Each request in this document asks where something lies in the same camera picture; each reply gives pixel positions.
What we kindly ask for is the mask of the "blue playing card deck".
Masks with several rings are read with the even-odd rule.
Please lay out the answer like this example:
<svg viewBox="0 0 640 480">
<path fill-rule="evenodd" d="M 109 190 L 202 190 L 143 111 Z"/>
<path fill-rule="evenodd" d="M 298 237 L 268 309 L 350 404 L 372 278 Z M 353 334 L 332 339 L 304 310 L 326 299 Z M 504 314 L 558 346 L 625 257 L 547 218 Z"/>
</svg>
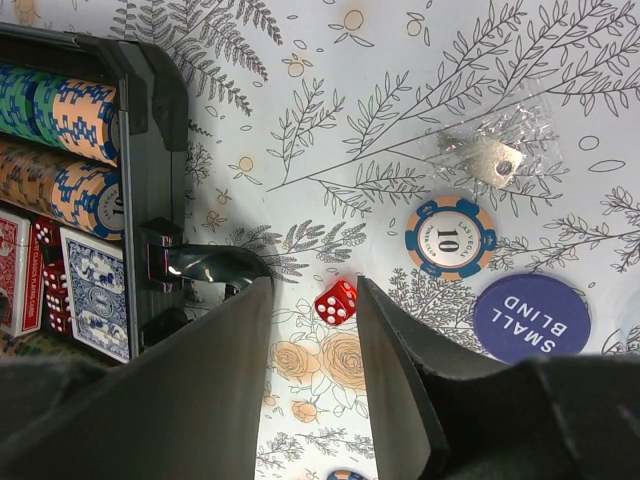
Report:
<svg viewBox="0 0 640 480">
<path fill-rule="evenodd" d="M 77 230 L 60 230 L 73 337 L 121 363 L 130 360 L 123 255 Z"/>
</svg>

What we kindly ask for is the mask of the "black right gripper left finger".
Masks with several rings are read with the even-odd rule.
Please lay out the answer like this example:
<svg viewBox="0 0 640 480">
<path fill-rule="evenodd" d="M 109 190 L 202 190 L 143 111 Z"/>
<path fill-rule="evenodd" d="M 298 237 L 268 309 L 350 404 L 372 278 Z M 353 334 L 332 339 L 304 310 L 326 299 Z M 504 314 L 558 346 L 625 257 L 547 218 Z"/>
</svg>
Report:
<svg viewBox="0 0 640 480">
<path fill-rule="evenodd" d="M 1 363 L 5 479 L 250 479 L 270 336 L 260 278 L 115 368 Z"/>
</svg>

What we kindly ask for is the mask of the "black poker set case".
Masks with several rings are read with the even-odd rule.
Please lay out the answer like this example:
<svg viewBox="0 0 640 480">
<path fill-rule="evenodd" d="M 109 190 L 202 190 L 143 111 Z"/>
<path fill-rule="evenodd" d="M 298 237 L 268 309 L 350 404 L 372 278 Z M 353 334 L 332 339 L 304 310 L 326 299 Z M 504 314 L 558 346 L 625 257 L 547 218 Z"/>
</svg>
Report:
<svg viewBox="0 0 640 480">
<path fill-rule="evenodd" d="M 271 310 L 273 281 L 258 255 L 183 241 L 188 93 L 160 47 L 4 23 L 1 58 L 116 88 L 130 358 L 184 324 L 187 280 L 236 288 L 244 305 Z"/>
</svg>

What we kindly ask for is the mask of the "red playing card deck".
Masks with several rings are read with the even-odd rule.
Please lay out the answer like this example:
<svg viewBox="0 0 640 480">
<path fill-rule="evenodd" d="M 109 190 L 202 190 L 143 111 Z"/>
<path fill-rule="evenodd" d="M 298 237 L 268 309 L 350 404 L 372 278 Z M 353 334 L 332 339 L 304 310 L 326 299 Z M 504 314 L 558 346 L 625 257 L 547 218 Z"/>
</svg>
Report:
<svg viewBox="0 0 640 480">
<path fill-rule="evenodd" d="M 43 258 L 31 222 L 1 209 L 1 331 L 37 331 L 43 310 Z"/>
</svg>

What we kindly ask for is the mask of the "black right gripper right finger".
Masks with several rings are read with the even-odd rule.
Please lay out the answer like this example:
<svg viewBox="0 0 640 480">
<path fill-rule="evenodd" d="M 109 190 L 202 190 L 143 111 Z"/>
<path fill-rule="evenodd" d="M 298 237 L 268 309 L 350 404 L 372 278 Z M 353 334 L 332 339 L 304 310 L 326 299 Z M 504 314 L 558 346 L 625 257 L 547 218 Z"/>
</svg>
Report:
<svg viewBox="0 0 640 480">
<path fill-rule="evenodd" d="M 357 326 L 383 479 L 635 479 L 639 360 L 507 365 L 417 322 L 372 280 Z"/>
</svg>

